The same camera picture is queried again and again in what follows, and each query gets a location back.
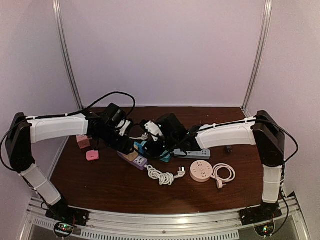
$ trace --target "round pink power strip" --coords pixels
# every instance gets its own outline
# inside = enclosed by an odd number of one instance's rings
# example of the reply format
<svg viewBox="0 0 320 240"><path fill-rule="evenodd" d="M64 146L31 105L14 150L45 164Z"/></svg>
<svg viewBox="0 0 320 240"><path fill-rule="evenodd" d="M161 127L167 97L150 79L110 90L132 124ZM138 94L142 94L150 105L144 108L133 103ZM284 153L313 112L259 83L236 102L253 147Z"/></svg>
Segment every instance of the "round pink power strip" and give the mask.
<svg viewBox="0 0 320 240"><path fill-rule="evenodd" d="M212 175L213 168L207 161L198 160L191 164L190 176L199 183L208 181Z"/></svg>

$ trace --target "coiled white cord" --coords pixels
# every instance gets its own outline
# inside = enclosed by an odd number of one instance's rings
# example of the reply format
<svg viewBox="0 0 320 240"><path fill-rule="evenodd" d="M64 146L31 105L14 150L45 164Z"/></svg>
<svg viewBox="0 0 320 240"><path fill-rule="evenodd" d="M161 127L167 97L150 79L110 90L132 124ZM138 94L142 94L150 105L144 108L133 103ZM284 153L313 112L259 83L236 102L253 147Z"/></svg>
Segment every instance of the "coiled white cord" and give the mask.
<svg viewBox="0 0 320 240"><path fill-rule="evenodd" d="M182 178L186 174L185 167L179 167L179 171L177 175L173 175L170 172L163 173L157 169L155 169L151 165L144 166L148 170L148 176L151 179L157 180L159 179L159 185L171 185L175 179Z"/></svg>
<svg viewBox="0 0 320 240"><path fill-rule="evenodd" d="M221 178L218 175L220 169L228 169L230 176L228 178ZM216 180L216 186L218 189L222 189L226 183L233 181L236 178L236 171L228 164L219 163L213 167L211 178Z"/></svg>

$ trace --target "wooden table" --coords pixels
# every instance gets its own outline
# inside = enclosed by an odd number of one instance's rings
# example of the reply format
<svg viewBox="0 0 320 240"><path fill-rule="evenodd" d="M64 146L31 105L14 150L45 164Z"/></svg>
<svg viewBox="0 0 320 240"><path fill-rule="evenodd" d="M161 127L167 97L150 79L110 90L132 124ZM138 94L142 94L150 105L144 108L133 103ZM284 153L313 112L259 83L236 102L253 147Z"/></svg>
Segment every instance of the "wooden table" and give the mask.
<svg viewBox="0 0 320 240"><path fill-rule="evenodd" d="M217 107L138 107L130 117L139 123L167 113L176 114L186 128L244 118L240 108ZM140 136L142 132L131 133ZM91 145L80 150L76 137L70 137L51 179L71 206L119 213L182 214L243 208L261 202L263 167L255 146L236 145L231 154L224 147L211 149L212 165L226 163L236 171L235 180L218 190L213 179L205 183L191 179L192 159L171 159L169 163L150 159L149 164L162 172L175 175L181 166L187 171L171 186L160 186L158 180L148 177L147 170L135 168L102 143L100 159L87 162L86 152L95 147L95 142ZM219 172L221 177L227 177L227 173L225 169Z"/></svg>

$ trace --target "metal frame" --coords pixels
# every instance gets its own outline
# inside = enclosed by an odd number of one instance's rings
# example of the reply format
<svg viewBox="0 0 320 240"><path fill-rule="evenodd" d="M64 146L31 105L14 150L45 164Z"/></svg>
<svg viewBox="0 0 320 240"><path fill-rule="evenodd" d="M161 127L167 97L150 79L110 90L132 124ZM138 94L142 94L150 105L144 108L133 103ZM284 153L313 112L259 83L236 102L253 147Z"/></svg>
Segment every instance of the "metal frame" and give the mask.
<svg viewBox="0 0 320 240"><path fill-rule="evenodd" d="M76 84L74 72L72 70L70 56L67 48L63 19L62 19L61 9L60 9L60 0L53 0L53 11L54 11L55 21L57 25L57 31L58 31L58 36L60 40L62 57L63 57L66 73L68 75L68 79L70 82L70 86L75 99L76 106L78 110L81 110L83 108L83 104L81 102L79 90Z"/></svg>
<svg viewBox="0 0 320 240"><path fill-rule="evenodd" d="M270 21L271 21L272 1L273 0L265 0L258 49L257 49L255 60L254 60L254 65L253 65L253 69L252 69L252 73L251 73L251 77L250 77L249 86L246 91L244 102L242 105L242 110L244 111L245 115L247 114L246 111L248 108L249 100L252 95L252 91L254 89L254 85L256 83L256 80L257 80L258 71L259 71L259 68L261 65L261 60L262 60L265 44L267 41L267 36L268 36Z"/></svg>
<svg viewBox="0 0 320 240"><path fill-rule="evenodd" d="M299 203L295 196L286 198L289 215L295 220L295 227L300 240L309 240ZM42 200L33 197L27 208L25 223L20 240L28 240L33 225L52 230L56 221L45 217L41 208ZM286 217L287 208L283 200L279 201L282 216ZM239 239L238 230L252 228L242 226L239 209L192 213L192 214L127 214L107 211L88 210L89 217L85 227L78 226L75 237L88 240L184 240L214 239L214 236L228 236L225 239Z"/></svg>

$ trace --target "pink object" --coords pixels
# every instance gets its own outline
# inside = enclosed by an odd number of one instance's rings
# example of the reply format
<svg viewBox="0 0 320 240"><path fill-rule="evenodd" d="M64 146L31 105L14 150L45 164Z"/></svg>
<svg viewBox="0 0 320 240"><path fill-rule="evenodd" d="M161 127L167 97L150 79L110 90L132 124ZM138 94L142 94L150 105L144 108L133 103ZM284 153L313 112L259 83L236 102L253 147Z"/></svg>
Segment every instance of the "pink object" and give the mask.
<svg viewBox="0 0 320 240"><path fill-rule="evenodd" d="M94 161L99 159L99 151L91 150L86 152L86 159L88 161Z"/></svg>
<svg viewBox="0 0 320 240"><path fill-rule="evenodd" d="M76 142L78 143L80 149L85 149L91 146L88 137L85 135L76 136Z"/></svg>
<svg viewBox="0 0 320 240"><path fill-rule="evenodd" d="M190 176L199 183L204 183L211 178L213 168L207 161L198 160L191 164Z"/></svg>

